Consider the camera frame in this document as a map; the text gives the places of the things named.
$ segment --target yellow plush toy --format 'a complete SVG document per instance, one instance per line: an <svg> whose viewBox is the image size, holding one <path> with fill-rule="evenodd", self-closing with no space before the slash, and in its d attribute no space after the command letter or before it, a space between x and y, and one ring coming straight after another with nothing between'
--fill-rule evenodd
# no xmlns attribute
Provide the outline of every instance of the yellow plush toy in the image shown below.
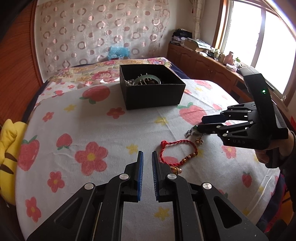
<svg viewBox="0 0 296 241"><path fill-rule="evenodd" d="M27 124L7 119L0 133L0 195L15 205L15 174Z"/></svg>

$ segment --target floral bedspread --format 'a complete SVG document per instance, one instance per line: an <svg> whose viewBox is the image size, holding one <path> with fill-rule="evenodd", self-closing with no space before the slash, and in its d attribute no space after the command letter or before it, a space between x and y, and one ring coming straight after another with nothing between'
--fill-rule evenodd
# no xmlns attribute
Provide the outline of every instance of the floral bedspread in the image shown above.
<svg viewBox="0 0 296 241"><path fill-rule="evenodd" d="M97 76L98 70L88 73ZM159 153L162 140L184 139L186 131L204 115L237 104L210 81L183 81L186 89L178 106L126 110L119 82L41 101L25 133L27 141L21 146L17 167L16 207L24 237L85 183L107 183L135 162L142 150L142 198L139 203L125 203L121 240L174 240L172 203L155 200L151 154L154 150ZM165 149L163 158L176 163L192 151L191 145L174 145ZM253 150L224 146L217 135L204 136L198 155L181 168L181 176L188 182L212 183L253 223L266 209L279 175L279 169L259 163Z"/></svg>
<svg viewBox="0 0 296 241"><path fill-rule="evenodd" d="M163 64L170 68L166 58L111 60L82 67L72 67L60 70L49 79L49 84L38 97L36 106L41 100L62 95L87 86L112 83L119 81L119 66L122 64Z"/></svg>

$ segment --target black sleeve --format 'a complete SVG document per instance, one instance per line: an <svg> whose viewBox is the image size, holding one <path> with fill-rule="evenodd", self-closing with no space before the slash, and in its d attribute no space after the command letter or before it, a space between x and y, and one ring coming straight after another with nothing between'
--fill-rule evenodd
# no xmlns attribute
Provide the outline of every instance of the black sleeve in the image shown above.
<svg viewBox="0 0 296 241"><path fill-rule="evenodd" d="M293 211L296 212L296 136L293 132L292 134L294 136L294 148L290 156L280 166L280 170L285 177L287 188L290 191Z"/></svg>

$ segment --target window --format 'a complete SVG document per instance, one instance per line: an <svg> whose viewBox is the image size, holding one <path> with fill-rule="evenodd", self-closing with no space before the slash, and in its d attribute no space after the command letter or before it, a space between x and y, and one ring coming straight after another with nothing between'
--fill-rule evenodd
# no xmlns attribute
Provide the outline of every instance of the window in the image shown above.
<svg viewBox="0 0 296 241"><path fill-rule="evenodd" d="M276 15L247 3L230 1L228 23L221 51L233 52L244 64L253 66L285 95L295 59L296 42Z"/></svg>

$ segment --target red braided bracelet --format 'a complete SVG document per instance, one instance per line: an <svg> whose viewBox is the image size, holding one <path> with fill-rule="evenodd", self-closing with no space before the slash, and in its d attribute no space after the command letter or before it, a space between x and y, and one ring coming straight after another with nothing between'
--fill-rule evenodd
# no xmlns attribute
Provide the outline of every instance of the red braided bracelet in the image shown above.
<svg viewBox="0 0 296 241"><path fill-rule="evenodd" d="M182 143L182 142L187 142L187 143L190 143L193 147L194 147L194 152L191 153L190 155L186 156L185 158L183 158L179 163L174 163L174 164L171 164L171 163L167 163L163 160L163 151L165 149L165 146L166 145L173 145L173 144L179 144L179 143ZM160 155L159 155L159 158L160 160L165 163L165 164L168 164L169 166L171 167L177 167L177 166L181 166L183 165L186 161L188 161L190 158L192 157L195 157L197 154L198 154L198 151L197 151L197 147L196 145L192 142L192 141L189 141L189 140L179 140L179 141L175 141L175 142L167 142L167 141L162 141L160 143L160 146L161 146L161 151L160 151Z"/></svg>

